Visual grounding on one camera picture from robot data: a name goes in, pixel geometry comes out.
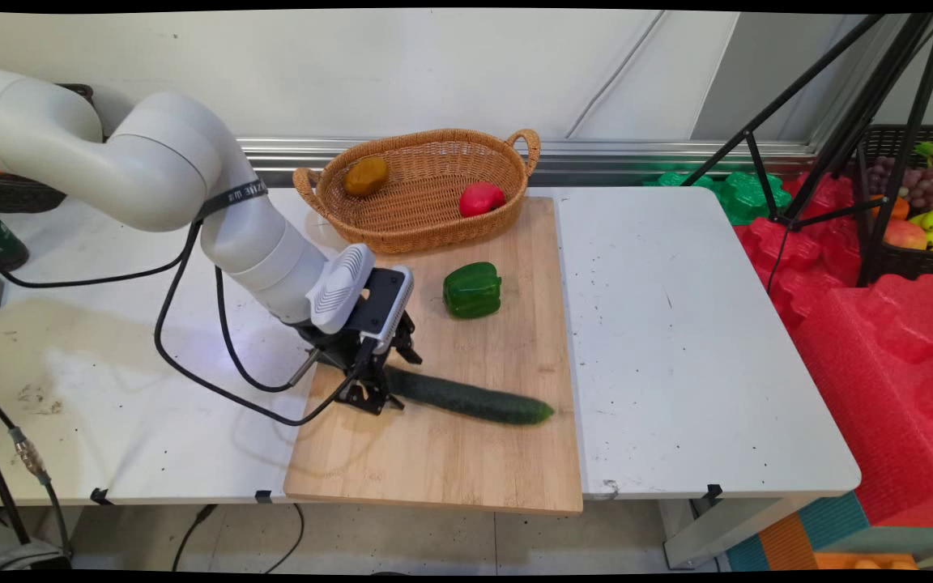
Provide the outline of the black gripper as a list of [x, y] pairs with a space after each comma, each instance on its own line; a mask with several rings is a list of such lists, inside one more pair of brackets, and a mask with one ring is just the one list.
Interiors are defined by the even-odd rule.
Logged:
[[[337, 368], [345, 374], [341, 403], [373, 415], [380, 415], [386, 406], [403, 411], [404, 403], [391, 392], [386, 357], [379, 355], [379, 341], [360, 335], [359, 330], [341, 330], [327, 334], [310, 321], [296, 323], [296, 332], [309, 344], [309, 362]], [[415, 324], [410, 314], [400, 313], [394, 320], [390, 347], [407, 362], [422, 362], [415, 350], [412, 333]]]

